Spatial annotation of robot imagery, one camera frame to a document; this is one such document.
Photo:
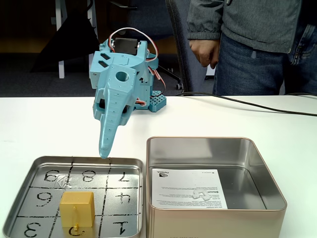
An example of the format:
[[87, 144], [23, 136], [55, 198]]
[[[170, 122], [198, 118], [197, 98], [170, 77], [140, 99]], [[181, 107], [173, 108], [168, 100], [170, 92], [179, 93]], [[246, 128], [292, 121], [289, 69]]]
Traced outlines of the person's hand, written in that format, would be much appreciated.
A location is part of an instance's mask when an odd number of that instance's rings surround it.
[[220, 40], [190, 40], [190, 48], [202, 65], [215, 69], [218, 63]]

